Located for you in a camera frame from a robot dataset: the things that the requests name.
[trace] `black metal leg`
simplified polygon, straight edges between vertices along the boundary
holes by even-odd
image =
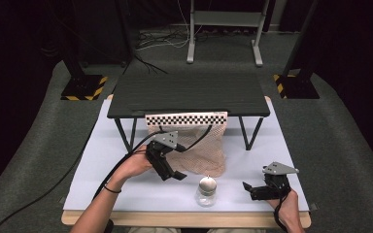
[[[137,118],[134,118],[134,122],[132,124],[131,142],[129,144],[128,140],[126,139],[126,134],[125,134],[125,131],[123,130],[122,124],[120,123],[120,119],[119,118],[115,119],[115,124],[117,125],[120,136],[122,137],[123,143],[125,144],[126,150],[128,150],[128,152],[132,151],[132,148],[133,148],[135,130],[136,130],[136,122],[137,122]]]
[[[239,117],[239,123],[241,124],[242,135],[244,136],[245,149],[251,150],[251,148],[253,147],[255,138],[256,138],[256,134],[258,133],[259,128],[261,127],[263,117],[259,118],[258,123],[256,124],[255,130],[253,133],[253,137],[251,138],[251,141],[249,143],[248,143],[248,138],[247,138],[247,132],[245,131],[244,121],[242,120],[241,116],[238,116],[238,117]]]

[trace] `stand base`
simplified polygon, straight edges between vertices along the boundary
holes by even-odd
[[[320,99],[319,94],[309,80],[300,80],[294,75],[288,75],[287,77],[274,75],[274,80],[283,99]]]
[[[82,81],[71,79],[62,91],[61,100],[96,100],[102,92],[107,77],[84,75]]]

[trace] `gray carpet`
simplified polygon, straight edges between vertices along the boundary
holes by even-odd
[[[307,232],[373,232],[373,153],[352,116],[318,76],[313,76],[312,82],[320,99],[280,98],[272,77],[283,71],[297,35],[262,35],[262,68],[254,65],[251,39],[235,36],[198,42],[191,65],[186,64],[187,47],[154,47],[140,50],[139,54],[170,74],[214,74],[220,82],[228,73],[258,79],[264,94],[272,99],[292,160],[300,170],[298,176],[307,201],[319,207],[311,212],[312,226]],[[50,190],[73,166],[102,100],[112,92],[123,68],[93,65],[85,72],[108,77],[100,98],[64,101],[60,93],[70,79],[69,73],[62,62],[54,68],[41,110],[0,177],[0,221]],[[126,70],[126,74],[149,72],[153,70],[135,59]],[[10,217],[0,226],[0,232],[68,232],[70,227],[60,221],[61,202],[68,194],[75,168],[42,200]]]

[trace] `white desk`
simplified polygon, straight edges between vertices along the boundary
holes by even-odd
[[[251,43],[254,51],[255,64],[256,66],[262,66],[262,58],[259,51],[259,39],[262,34],[268,5],[269,0],[265,0],[262,12],[260,13],[195,11],[194,0],[191,0],[189,48],[186,63],[193,63],[193,57],[195,54],[195,24],[198,24],[257,27],[255,40],[251,40]]]
[[[106,117],[111,101],[105,100],[99,119],[87,143],[83,158],[72,181],[64,205],[62,222],[74,224],[106,175],[126,154],[125,146],[112,119]],[[165,182],[150,170],[125,183],[119,200],[114,206],[111,219],[115,225],[167,226],[167,227],[277,227],[272,208],[264,201],[253,201],[242,182],[263,186],[262,166],[273,161],[292,166],[287,145],[268,101],[271,116],[267,117],[258,132],[252,150],[245,150],[238,117],[228,119],[223,137],[226,170],[216,178],[217,204],[210,208],[198,206],[193,195],[202,175],[185,172],[182,181],[169,179]],[[256,125],[256,117],[244,117],[246,125]],[[124,129],[131,130],[131,122],[123,121]],[[139,119],[135,136],[137,144],[147,134],[143,119]],[[301,222],[311,224],[301,184],[296,174],[288,175],[289,183],[299,195]]]

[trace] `yellow and black hazard tape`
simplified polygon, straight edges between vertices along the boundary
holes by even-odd
[[[107,81],[108,77],[103,77],[101,81],[99,82],[98,87],[94,91],[93,95],[86,95],[86,96],[62,96],[61,100],[96,100],[98,99],[99,95],[102,92],[102,89],[104,88],[105,82]]]
[[[288,75],[289,78],[295,78],[294,75]],[[283,80],[281,75],[274,75],[274,81],[278,88],[278,93],[280,93],[281,98],[287,99],[286,90],[283,86]]]

